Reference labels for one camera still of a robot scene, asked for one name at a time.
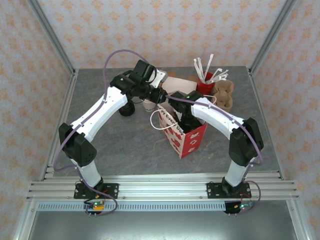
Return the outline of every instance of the red cup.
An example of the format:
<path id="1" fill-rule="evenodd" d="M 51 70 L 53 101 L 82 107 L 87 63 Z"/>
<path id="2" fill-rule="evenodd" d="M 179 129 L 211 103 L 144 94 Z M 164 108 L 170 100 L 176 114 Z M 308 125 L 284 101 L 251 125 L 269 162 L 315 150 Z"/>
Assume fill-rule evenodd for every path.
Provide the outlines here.
<path id="1" fill-rule="evenodd" d="M 213 76 L 213 74 L 211 72 L 207 72 L 207 74 L 205 76 L 205 81 L 209 80 L 212 76 Z M 214 85 L 215 85 L 214 82 L 211 84 L 204 84 L 200 79 L 198 79 L 198 83 L 196 85 L 196 90 L 203 95 L 210 95 L 211 90 L 214 87 Z"/>

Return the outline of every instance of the orange floral wallpaper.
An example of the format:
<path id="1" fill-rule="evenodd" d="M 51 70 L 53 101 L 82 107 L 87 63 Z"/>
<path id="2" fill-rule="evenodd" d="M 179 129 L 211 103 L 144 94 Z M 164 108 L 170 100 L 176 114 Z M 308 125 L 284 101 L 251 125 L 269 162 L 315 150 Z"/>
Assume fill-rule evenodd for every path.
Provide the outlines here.
<path id="1" fill-rule="evenodd" d="M 288 179 L 320 236 L 320 1 L 300 0 L 255 76 Z"/>
<path id="2" fill-rule="evenodd" d="M 39 0 L 72 65 L 102 68 L 131 49 L 158 67 L 250 67 L 285 0 Z M 136 64 L 115 55 L 108 67 Z"/>
<path id="3" fill-rule="evenodd" d="M 38 180 L 69 74 L 26 0 L 0 2 L 0 239 Z"/>

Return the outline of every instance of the mounting plate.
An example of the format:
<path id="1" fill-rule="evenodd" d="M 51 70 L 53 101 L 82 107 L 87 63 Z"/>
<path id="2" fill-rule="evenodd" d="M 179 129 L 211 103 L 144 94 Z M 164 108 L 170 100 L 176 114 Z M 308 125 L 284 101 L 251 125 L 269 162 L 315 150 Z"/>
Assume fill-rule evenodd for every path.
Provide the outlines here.
<path id="1" fill-rule="evenodd" d="M 223 191 L 221 182 L 209 182 L 206 184 L 206 193 L 208 199 L 241 199 L 240 192 L 248 194 L 251 198 L 251 190 L 249 183 L 242 183 L 239 186 L 238 190 L 236 192 L 231 193 L 231 195 L 227 195 L 227 193 Z"/>
<path id="2" fill-rule="evenodd" d="M 119 184 L 118 183 L 103 183 L 102 189 L 108 189 L 106 194 L 110 195 L 111 197 L 114 197 L 115 199 L 118 198 L 119 193 Z M 92 192 L 90 189 L 86 187 L 84 183 L 77 183 L 75 185 L 74 190 L 74 199 L 93 199 L 95 198 L 96 193 Z"/>

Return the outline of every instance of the gray stone surface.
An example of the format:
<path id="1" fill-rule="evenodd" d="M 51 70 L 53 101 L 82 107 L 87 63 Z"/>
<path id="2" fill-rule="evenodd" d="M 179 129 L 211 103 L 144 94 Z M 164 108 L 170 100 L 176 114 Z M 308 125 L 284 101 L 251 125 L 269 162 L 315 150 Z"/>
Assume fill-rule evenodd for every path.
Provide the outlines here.
<path id="1" fill-rule="evenodd" d="M 181 78 L 196 75 L 194 67 L 164 67 Z M 229 69 L 229 79 L 234 83 L 233 108 L 230 113 L 248 119 L 254 118 L 264 141 L 262 156 L 265 165 L 253 171 L 276 171 L 279 169 L 275 152 L 268 138 L 257 100 L 244 66 L 223 67 Z M 110 81 L 127 68 L 107 70 Z M 81 117 L 104 93 L 102 69 L 81 69 L 67 117 L 67 123 Z M 97 149 L 96 165 L 102 175 L 185 174 L 226 172 L 231 159 L 228 154 L 229 141 L 212 126 L 208 126 L 200 148 L 183 159 L 179 159 L 161 130 L 151 127 L 149 117 L 142 104 L 135 105 L 135 113 L 123 117 L 118 112 L 100 129 L 92 141 Z M 70 164 L 61 153 L 59 167 Z M 72 169 L 56 172 L 55 176 L 76 176 Z"/>

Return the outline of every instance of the white paper cup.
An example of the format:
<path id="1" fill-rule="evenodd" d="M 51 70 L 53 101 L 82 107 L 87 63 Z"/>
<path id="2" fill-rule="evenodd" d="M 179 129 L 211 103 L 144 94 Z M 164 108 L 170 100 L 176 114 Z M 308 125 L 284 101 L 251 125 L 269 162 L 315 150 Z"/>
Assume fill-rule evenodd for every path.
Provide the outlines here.
<path id="1" fill-rule="evenodd" d="M 156 104 L 147 99 L 142 102 L 142 105 L 147 112 L 153 112 L 156 109 Z"/>

